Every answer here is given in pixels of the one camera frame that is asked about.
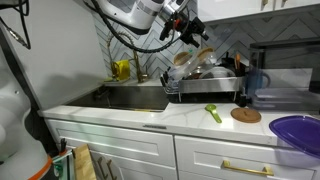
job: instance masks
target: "kitchen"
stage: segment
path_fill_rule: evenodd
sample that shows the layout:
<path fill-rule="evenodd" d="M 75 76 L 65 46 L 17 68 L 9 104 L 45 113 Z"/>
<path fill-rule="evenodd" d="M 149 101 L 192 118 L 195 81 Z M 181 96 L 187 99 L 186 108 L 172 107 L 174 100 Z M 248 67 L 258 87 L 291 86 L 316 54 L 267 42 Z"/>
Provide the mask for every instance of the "kitchen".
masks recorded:
<path fill-rule="evenodd" d="M 118 3 L 128 11 L 133 2 Z M 198 12 L 199 18 L 207 21 L 209 40 L 201 40 L 201 48 L 213 47 L 218 61 L 228 51 L 231 57 L 239 53 L 243 63 L 248 63 L 250 44 L 256 42 L 320 36 L 320 13 L 316 5 L 319 3 L 315 0 L 302 4 L 287 0 L 283 7 L 281 0 L 263 0 L 256 4 L 210 1 L 213 4 L 204 6 L 206 3 L 208 1 L 190 1 L 190 19 Z M 88 143 L 93 159 L 98 158 L 96 154 L 112 159 L 123 179 L 319 178 L 317 158 L 293 149 L 269 129 L 269 123 L 277 118 L 308 114 L 305 112 L 260 112 L 260 122 L 246 124 L 230 115 L 230 111 L 238 107 L 235 103 L 214 103 L 222 119 L 218 124 L 205 111 L 207 104 L 203 103 L 168 103 L 163 112 L 63 105 L 92 91 L 106 77 L 112 76 L 106 47 L 111 34 L 99 16 L 92 14 L 82 1 L 33 0 L 30 7 L 26 21 L 32 49 L 29 51 L 7 39 L 23 67 L 23 74 L 39 105 L 39 114 L 44 117 L 55 143 L 59 144 L 60 138 L 66 138 L 68 147 Z M 206 16 L 208 11 L 204 7 L 217 9 Z M 14 30 L 23 32 L 18 14 L 8 11 L 1 11 L 1 17 Z M 150 33 L 143 36 L 117 24 L 114 27 L 133 36 L 138 47 L 152 49 L 167 43 L 158 40 L 163 28 L 159 19 Z M 133 58 L 132 50 L 116 40 L 112 41 L 110 49 L 114 60 Z M 161 87 L 160 75 L 173 66 L 174 56 L 185 50 L 196 51 L 178 41 L 160 53 L 138 53 L 140 69 L 143 72 L 147 69 L 149 80 L 141 84 L 129 80 L 118 86 Z M 137 79 L 133 61 L 130 61 L 130 74 L 131 79 Z M 228 170 L 222 165 L 224 161 L 256 171 L 269 166 L 274 177 Z"/>

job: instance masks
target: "kitchen sink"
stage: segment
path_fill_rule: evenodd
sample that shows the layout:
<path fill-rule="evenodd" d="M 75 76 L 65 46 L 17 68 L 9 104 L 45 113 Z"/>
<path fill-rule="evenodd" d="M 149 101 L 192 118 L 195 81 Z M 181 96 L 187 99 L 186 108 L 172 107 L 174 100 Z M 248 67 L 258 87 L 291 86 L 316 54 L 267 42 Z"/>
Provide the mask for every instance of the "kitchen sink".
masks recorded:
<path fill-rule="evenodd" d="M 162 112 L 169 103 L 161 86 L 102 86 L 67 106 Z"/>

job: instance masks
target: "upper cabinet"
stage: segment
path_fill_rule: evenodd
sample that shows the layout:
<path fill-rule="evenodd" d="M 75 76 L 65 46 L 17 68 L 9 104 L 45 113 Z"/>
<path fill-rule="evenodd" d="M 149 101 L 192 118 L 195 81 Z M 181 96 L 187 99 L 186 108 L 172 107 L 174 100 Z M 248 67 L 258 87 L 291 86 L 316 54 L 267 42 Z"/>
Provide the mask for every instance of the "upper cabinet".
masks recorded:
<path fill-rule="evenodd" d="M 320 4 L 320 0 L 199 0 L 198 16 L 203 22 Z"/>

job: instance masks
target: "white robot body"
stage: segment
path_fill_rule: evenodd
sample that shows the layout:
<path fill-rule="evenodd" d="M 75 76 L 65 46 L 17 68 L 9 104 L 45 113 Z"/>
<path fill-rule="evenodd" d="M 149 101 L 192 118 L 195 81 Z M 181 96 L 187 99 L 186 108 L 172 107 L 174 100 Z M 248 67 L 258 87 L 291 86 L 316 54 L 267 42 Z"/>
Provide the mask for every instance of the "white robot body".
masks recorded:
<path fill-rule="evenodd" d="M 0 50 L 0 179 L 29 179 L 48 162 L 39 141 L 24 126 L 30 102 Z"/>

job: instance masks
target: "white wall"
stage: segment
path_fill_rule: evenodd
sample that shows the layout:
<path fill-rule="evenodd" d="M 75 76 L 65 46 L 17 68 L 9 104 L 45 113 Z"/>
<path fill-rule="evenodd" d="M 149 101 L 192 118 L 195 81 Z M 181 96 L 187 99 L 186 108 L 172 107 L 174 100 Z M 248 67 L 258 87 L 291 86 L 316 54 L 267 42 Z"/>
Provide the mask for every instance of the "white wall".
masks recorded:
<path fill-rule="evenodd" d="M 24 37 L 16 11 L 0 16 Z M 26 22 L 30 51 L 7 39 L 42 109 L 93 89 L 106 76 L 93 18 L 82 0 L 30 0 Z"/>

